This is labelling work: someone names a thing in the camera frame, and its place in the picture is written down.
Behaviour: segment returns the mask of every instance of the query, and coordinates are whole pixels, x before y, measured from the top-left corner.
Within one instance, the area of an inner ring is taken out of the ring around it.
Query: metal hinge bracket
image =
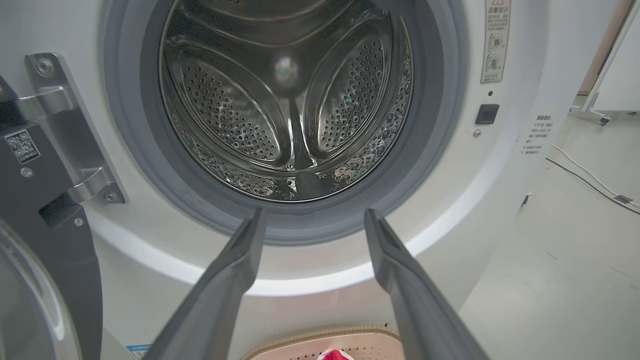
[[[31,54],[24,64],[36,95],[17,97],[0,77],[0,124],[36,122],[42,127],[74,183],[67,193],[75,202],[96,198],[105,205],[124,204],[64,59]]]

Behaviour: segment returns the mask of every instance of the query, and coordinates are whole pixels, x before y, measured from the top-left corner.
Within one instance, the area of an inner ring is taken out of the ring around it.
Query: qr code
[[[29,161],[40,156],[36,145],[33,143],[33,140],[26,130],[7,135],[4,137],[4,139],[11,147],[13,154],[18,159],[20,164],[28,163]]]

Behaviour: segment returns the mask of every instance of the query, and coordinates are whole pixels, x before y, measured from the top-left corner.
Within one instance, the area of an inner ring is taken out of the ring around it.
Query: warning label
[[[133,354],[133,356],[138,360],[142,360],[142,358],[145,356],[145,354],[147,353],[147,351],[149,351],[150,348],[151,348],[151,344],[131,345],[127,347],[127,349],[131,351],[131,354]]]
[[[502,80],[507,57],[511,0],[486,0],[486,31],[484,35],[484,64],[480,83]]]
[[[520,155],[539,154],[542,147],[548,144],[548,137],[554,129],[551,115],[538,115],[524,135],[524,144]]]

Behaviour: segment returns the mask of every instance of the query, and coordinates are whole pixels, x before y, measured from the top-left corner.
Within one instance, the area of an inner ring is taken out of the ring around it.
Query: screw
[[[120,202],[120,197],[116,193],[105,193],[104,200],[106,200],[110,204],[113,204],[115,202]]]
[[[22,175],[23,177],[31,177],[33,176],[33,170],[28,167],[23,167],[22,169],[20,169],[20,175]]]
[[[50,78],[56,73],[56,68],[53,66],[53,62],[47,58],[38,59],[36,64],[36,71],[45,78]]]

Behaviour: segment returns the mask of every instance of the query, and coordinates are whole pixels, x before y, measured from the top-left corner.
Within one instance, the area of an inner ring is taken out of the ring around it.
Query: cable
[[[551,159],[549,159],[549,158],[546,158],[546,159],[547,159],[547,160],[549,160],[549,161],[551,161],[552,163],[556,164],[557,166],[561,167],[561,168],[562,168],[562,169],[564,169],[565,171],[567,171],[567,172],[569,172],[569,173],[571,173],[571,174],[575,175],[578,179],[580,179],[580,180],[584,181],[587,185],[589,185],[590,187],[592,187],[595,191],[599,192],[602,196],[604,196],[604,197],[606,197],[607,199],[609,199],[609,200],[613,201],[616,205],[620,205],[620,206],[622,206],[623,208],[625,208],[625,209],[627,209],[627,210],[629,210],[629,211],[633,211],[634,213],[636,213],[636,214],[640,215],[640,211],[636,211],[636,210],[633,210],[633,209],[631,209],[631,208],[628,208],[628,207],[624,206],[623,204],[621,204],[620,202],[618,202],[617,200],[614,200],[612,197],[608,197],[608,196],[607,196],[607,194],[605,194],[604,192],[600,191],[600,189],[598,189],[597,187],[593,186],[589,181],[586,181],[582,176],[580,176],[580,175],[576,174],[575,172],[573,172],[573,171],[571,171],[571,170],[567,169],[566,167],[564,167],[564,166],[562,166],[562,165],[560,165],[560,164],[556,163],[555,161],[553,161],[553,160],[551,160]]]
[[[587,168],[583,167],[582,165],[578,164],[571,156],[569,156],[569,154],[566,153],[566,151],[560,149],[559,147],[557,147],[555,144],[552,144],[553,147],[555,147],[558,151],[562,152],[569,160],[571,160],[572,163],[578,165],[579,168],[583,169],[584,171],[586,171],[589,175],[591,175],[591,177],[595,180],[598,181],[598,184],[602,185],[603,188],[607,189],[608,192],[612,193],[614,196],[618,196],[618,193],[615,193],[613,190],[611,190],[610,188],[607,187],[607,185],[604,185],[603,182],[600,181],[600,179],[598,179],[596,177],[596,175],[593,175],[592,172],[590,172],[589,170],[587,170]],[[629,204],[640,208],[640,205],[634,203],[634,202],[629,202]]]

